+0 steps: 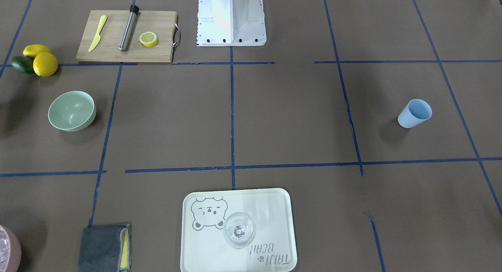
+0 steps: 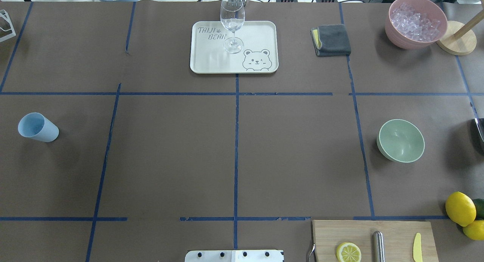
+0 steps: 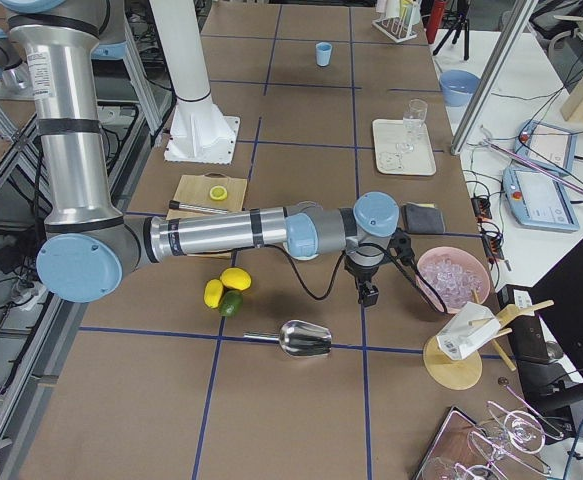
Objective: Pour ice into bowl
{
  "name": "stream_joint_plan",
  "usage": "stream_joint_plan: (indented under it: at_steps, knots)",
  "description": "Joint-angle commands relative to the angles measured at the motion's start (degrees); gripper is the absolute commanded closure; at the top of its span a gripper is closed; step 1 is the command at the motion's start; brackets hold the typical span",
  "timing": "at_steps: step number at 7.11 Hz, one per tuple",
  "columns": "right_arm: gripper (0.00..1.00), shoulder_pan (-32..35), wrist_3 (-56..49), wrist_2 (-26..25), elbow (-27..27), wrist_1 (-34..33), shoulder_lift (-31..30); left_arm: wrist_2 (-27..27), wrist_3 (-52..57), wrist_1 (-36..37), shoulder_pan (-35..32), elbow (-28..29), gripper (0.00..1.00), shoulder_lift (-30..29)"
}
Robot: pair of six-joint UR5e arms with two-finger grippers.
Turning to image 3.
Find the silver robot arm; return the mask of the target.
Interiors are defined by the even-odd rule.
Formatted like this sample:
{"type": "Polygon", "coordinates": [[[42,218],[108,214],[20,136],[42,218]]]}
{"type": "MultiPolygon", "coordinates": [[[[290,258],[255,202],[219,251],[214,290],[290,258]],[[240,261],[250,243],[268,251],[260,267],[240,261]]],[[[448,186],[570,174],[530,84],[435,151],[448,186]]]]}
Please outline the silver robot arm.
{"type": "Polygon", "coordinates": [[[331,211],[297,205],[126,218],[110,197],[91,60],[104,38],[123,32],[123,9],[111,1],[8,1],[5,9],[11,35],[27,55],[49,174],[52,211],[36,260],[49,291],[89,303],[112,293],[129,273],[171,256],[279,244],[296,259],[344,253],[361,304],[376,302],[373,275],[397,240],[399,208],[391,196],[371,192],[331,211]]]}

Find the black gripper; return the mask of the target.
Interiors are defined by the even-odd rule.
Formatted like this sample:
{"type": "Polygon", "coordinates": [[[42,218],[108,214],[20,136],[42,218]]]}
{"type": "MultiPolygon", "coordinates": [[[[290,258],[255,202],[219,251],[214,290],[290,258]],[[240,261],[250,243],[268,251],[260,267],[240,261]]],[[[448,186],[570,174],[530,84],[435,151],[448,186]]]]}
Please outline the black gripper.
{"type": "Polygon", "coordinates": [[[346,271],[355,279],[358,293],[358,303],[361,306],[374,306],[379,297],[379,289],[373,283],[373,276],[379,270],[380,264],[360,265],[351,258],[346,259],[346,271]]]}

